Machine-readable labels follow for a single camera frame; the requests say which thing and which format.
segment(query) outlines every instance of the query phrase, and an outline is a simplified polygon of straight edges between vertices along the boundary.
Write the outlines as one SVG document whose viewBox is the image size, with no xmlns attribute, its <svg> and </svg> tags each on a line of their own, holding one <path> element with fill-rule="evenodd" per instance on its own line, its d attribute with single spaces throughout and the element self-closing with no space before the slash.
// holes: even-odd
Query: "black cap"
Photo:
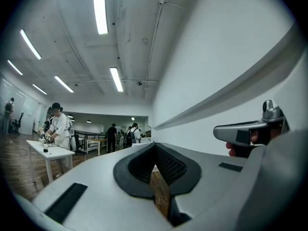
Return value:
<svg viewBox="0 0 308 231">
<path fill-rule="evenodd" d="M 53 103 L 51 109 L 60 109 L 61 105 L 59 103 Z"/>
</svg>

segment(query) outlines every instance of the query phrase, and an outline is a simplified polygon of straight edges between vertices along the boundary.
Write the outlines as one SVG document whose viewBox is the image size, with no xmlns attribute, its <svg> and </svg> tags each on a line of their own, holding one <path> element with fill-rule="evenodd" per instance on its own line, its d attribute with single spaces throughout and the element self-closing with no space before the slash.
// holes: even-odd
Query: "black pants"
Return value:
<svg viewBox="0 0 308 231">
<path fill-rule="evenodd" d="M 108 139 L 108 142 L 107 142 L 107 153 L 110 153 L 110 147 L 111 147 L 111 144 L 112 144 L 112 152 L 115 152 L 116 151 L 116 140 L 109 140 Z"/>
</svg>

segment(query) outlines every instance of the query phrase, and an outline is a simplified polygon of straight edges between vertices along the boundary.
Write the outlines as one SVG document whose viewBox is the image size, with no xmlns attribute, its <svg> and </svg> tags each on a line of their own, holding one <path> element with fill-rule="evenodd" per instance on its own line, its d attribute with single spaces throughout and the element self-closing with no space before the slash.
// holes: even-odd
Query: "person in black shirt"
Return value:
<svg viewBox="0 0 308 231">
<path fill-rule="evenodd" d="M 116 128 L 115 124 L 112 124 L 111 127 L 107 131 L 107 153 L 110 153 L 110 146 L 112 144 L 112 152 L 116 151 Z"/>
</svg>

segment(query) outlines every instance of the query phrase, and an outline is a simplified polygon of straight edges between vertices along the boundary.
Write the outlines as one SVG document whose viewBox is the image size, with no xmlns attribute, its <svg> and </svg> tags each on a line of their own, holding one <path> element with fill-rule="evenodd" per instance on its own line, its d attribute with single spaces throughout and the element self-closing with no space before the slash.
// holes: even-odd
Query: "black office chair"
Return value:
<svg viewBox="0 0 308 231">
<path fill-rule="evenodd" d="M 12 133 L 17 133 L 18 135 L 20 135 L 20 132 L 18 131 L 20 126 L 21 126 L 21 118 L 23 118 L 24 113 L 21 113 L 21 116 L 19 117 L 19 120 L 17 122 L 17 120 L 15 120 L 14 122 L 12 122 Z"/>
</svg>

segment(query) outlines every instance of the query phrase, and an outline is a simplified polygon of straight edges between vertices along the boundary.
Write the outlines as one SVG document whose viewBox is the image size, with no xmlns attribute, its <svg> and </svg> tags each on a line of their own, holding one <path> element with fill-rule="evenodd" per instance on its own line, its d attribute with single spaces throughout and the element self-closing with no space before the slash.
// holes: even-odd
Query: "wooden floor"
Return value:
<svg viewBox="0 0 308 231">
<path fill-rule="evenodd" d="M 0 170 L 8 186 L 31 201 L 48 184 L 45 160 L 36 152 L 32 152 L 31 159 L 36 173 L 36 183 L 32 182 L 29 170 L 28 146 L 26 140 L 38 140 L 36 133 L 32 135 L 3 135 L 0 134 Z M 73 167 L 87 159 L 97 156 L 97 151 L 88 154 L 73 155 Z M 51 162 L 53 176 L 58 174 L 55 161 Z M 167 217 L 169 206 L 169 188 L 159 172 L 152 173 L 151 187 L 155 191 L 155 204 L 161 213 Z"/>
</svg>

